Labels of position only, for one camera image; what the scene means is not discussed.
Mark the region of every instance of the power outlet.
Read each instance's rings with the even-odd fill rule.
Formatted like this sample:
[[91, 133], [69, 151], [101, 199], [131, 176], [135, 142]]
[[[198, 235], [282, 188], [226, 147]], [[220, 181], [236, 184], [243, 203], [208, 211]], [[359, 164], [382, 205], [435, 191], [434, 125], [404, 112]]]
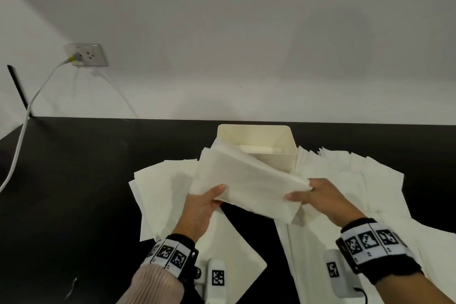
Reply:
[[107, 66], [105, 54], [98, 43], [67, 43], [63, 49], [68, 57], [75, 53], [82, 55], [82, 61], [73, 61], [73, 66]]

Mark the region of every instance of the person's left hand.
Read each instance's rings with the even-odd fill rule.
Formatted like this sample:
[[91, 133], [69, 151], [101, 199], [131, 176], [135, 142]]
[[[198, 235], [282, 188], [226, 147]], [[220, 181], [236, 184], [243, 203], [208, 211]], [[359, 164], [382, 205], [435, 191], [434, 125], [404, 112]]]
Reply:
[[207, 231], [212, 213], [221, 204], [220, 201], [214, 201], [214, 199], [224, 191], [225, 184], [220, 184], [202, 195], [188, 194], [184, 210], [173, 233], [183, 234], [196, 243]]

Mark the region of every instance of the hand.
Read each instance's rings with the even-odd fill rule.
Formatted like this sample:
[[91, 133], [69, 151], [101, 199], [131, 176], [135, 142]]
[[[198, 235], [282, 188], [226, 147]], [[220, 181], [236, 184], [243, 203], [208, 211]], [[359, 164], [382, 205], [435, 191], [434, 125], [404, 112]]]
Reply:
[[285, 195], [292, 202], [309, 203], [339, 227], [366, 217], [327, 179], [310, 179], [311, 191], [295, 191]]
[[173, 233], [183, 234], [196, 243], [207, 231], [212, 213], [221, 204], [220, 201], [214, 201], [214, 199], [224, 191], [225, 184], [220, 184], [202, 195], [188, 194], [184, 210]]

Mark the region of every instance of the black tabletop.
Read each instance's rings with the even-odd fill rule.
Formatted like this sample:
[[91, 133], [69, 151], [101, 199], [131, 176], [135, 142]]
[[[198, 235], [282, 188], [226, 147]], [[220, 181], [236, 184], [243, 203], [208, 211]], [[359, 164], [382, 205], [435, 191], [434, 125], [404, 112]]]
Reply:
[[[128, 186], [133, 173], [199, 157], [220, 123], [33, 118], [17, 170], [0, 194], [0, 302], [61, 303], [77, 277], [66, 303], [115, 303], [151, 248], [150, 241], [139, 243], [141, 215]], [[404, 173], [412, 217], [456, 232], [456, 127], [282, 124], [305, 149], [348, 150]], [[16, 129], [0, 140], [3, 158], [18, 135]], [[274, 222], [227, 204], [223, 210], [268, 264], [239, 303], [298, 303]]]

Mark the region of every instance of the plastic container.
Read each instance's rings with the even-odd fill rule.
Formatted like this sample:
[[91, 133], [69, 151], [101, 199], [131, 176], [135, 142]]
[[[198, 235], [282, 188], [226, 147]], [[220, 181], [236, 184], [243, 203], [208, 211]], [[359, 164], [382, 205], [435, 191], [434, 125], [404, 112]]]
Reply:
[[220, 124], [217, 138], [280, 171], [290, 173], [295, 167], [298, 148], [286, 125]]

